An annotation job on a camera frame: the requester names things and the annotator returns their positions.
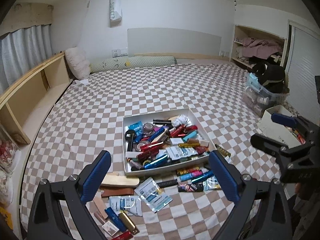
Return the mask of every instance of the pink blanket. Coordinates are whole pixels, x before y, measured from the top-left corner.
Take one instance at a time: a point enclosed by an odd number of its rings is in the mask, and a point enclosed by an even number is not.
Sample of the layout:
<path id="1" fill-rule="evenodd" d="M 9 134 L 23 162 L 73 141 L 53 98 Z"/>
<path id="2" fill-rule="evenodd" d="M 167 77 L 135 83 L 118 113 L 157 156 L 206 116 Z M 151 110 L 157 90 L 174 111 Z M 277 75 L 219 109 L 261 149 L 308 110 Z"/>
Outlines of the pink blanket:
<path id="1" fill-rule="evenodd" d="M 267 59 L 272 54 L 282 51 L 282 48 L 273 40 L 255 40 L 254 38 L 244 38 L 242 40 L 242 55 Z"/>

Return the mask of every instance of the white wall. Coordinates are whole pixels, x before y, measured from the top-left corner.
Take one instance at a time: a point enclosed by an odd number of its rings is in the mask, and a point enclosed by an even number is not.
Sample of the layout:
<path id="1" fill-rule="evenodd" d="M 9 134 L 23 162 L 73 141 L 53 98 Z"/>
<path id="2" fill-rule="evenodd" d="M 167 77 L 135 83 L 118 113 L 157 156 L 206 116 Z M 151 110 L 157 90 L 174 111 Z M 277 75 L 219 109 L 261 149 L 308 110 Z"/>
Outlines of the white wall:
<path id="1" fill-rule="evenodd" d="M 288 20 L 292 20 L 308 27 L 316 33 L 320 33 L 320 29 L 314 20 L 313 22 L 310 22 L 292 13 L 257 5 L 239 4 L 236 7 L 236 25 L 244 25 L 265 30 L 287 38 Z"/>
<path id="2" fill-rule="evenodd" d="M 230 51 L 234 6 L 227 0 L 121 0 L 123 19 L 110 27 L 109 0 L 63 0 L 54 4 L 52 48 L 60 52 L 83 48 L 88 59 L 111 57 L 112 49 L 127 47 L 127 29 L 177 28 L 222 37 L 221 50 Z"/>

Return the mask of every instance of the metal bolt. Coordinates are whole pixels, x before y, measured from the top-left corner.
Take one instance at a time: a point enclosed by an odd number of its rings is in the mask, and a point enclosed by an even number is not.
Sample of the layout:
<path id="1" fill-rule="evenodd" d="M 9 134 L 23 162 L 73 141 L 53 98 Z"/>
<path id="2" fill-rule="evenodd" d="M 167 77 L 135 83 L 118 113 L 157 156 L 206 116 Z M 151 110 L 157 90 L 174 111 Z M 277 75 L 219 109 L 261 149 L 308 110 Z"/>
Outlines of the metal bolt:
<path id="1" fill-rule="evenodd" d="M 242 175 L 242 178 L 246 181 L 250 180 L 251 179 L 251 176 L 249 174 L 243 174 Z"/>
<path id="2" fill-rule="evenodd" d="M 69 179 L 70 179 L 71 181 L 75 181 L 77 178 L 78 178 L 78 175 L 77 175 L 77 174 L 72 174 L 72 175 L 69 176 Z"/>
<path id="3" fill-rule="evenodd" d="M 281 183 L 281 181 L 279 179 L 273 179 L 272 181 L 274 184 L 277 184 L 277 185 Z"/>
<path id="4" fill-rule="evenodd" d="M 40 184 L 41 184 L 41 185 L 45 185 L 47 182 L 48 182 L 47 179 L 41 179 Z"/>

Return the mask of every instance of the white box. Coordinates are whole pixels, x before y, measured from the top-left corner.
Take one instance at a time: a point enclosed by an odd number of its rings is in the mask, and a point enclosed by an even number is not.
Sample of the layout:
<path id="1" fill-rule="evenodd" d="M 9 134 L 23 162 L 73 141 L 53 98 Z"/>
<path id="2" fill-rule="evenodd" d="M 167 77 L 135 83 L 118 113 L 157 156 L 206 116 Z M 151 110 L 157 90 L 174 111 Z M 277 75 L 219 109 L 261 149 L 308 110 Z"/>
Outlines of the white box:
<path id="1" fill-rule="evenodd" d="M 128 126 L 131 124 L 134 124 L 136 122 L 141 121 L 142 123 L 152 123 L 153 119 L 163 119 L 167 120 L 171 117 L 177 116 L 184 114 L 186 115 L 191 123 L 193 125 L 196 125 L 198 127 L 198 133 L 199 135 L 204 139 L 209 141 L 209 151 L 216 150 L 216 147 L 214 146 L 214 143 L 210 140 L 208 137 L 208 134 L 205 132 L 203 127 L 201 126 L 199 120 L 195 117 L 195 115 L 192 113 L 192 111 L 189 108 L 183 108 L 183 109 L 177 109 L 177 110 L 171 110 L 171 111 L 163 111 L 163 112 L 156 112 L 156 113 L 151 113 L 151 114 L 139 114 L 139 115 L 133 115 L 133 116 L 128 116 L 123 118 L 123 133 L 122 133 L 122 140 L 123 140 L 123 154 L 124 154 L 124 173 L 127 176 L 149 176 L 149 175 L 154 175 L 154 174 L 161 174 L 164 172 L 168 171 L 174 171 L 177 169 L 182 169 L 190 166 L 195 166 L 200 163 L 205 163 L 208 161 L 209 156 L 203 156 L 200 157 L 196 160 L 190 160 L 186 161 L 183 163 L 177 163 L 169 166 L 164 166 L 164 167 L 159 167 L 159 168 L 154 168 L 150 170 L 143 170 L 143 171 L 130 171 L 131 167 L 129 163 L 127 163 L 126 158 L 125 158 L 125 152 L 127 151 L 127 145 L 128 143 L 126 142 L 124 138 L 124 134 L 128 129 Z"/>
<path id="2" fill-rule="evenodd" d="M 297 138 L 295 138 L 295 136 L 285 126 L 275 123 L 271 120 L 271 115 L 273 113 L 293 116 L 283 106 L 274 106 L 267 109 L 264 112 L 259 124 L 259 128 L 263 132 L 263 134 L 273 140 L 288 145 L 289 148 L 301 145 Z"/>

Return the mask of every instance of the checkered fabric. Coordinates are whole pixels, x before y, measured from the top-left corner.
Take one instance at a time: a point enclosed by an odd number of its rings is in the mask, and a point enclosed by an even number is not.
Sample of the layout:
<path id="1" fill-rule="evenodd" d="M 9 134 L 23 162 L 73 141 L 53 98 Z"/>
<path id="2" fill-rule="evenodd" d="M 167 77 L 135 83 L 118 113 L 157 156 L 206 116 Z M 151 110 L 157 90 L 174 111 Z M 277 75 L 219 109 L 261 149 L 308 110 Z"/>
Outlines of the checkered fabric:
<path id="1" fill-rule="evenodd" d="M 42 125 L 27 163 L 20 209 L 23 226 L 27 229 L 41 178 L 55 182 L 79 174 L 101 150 L 112 155 L 109 171 L 124 170 L 122 121 L 134 114 L 188 106 L 213 143 L 232 154 L 229 161 L 241 173 L 263 181 L 279 178 L 275 160 L 250 144 L 251 135 L 261 131 L 257 127 L 260 118 L 241 99 L 245 73 L 225 64 L 171 65 L 100 72 L 89 76 L 89 85 L 72 83 Z M 154 179 L 175 177 L 172 173 Z M 233 208 L 221 190 L 178 193 L 176 186 L 164 190 L 173 198 L 169 205 L 153 213 L 142 202 L 143 217 L 132 217 L 140 230 L 135 240 L 209 240 Z M 61 205 L 74 238 L 81 239 L 66 203 Z M 87 207 L 93 215 L 93 202 Z"/>

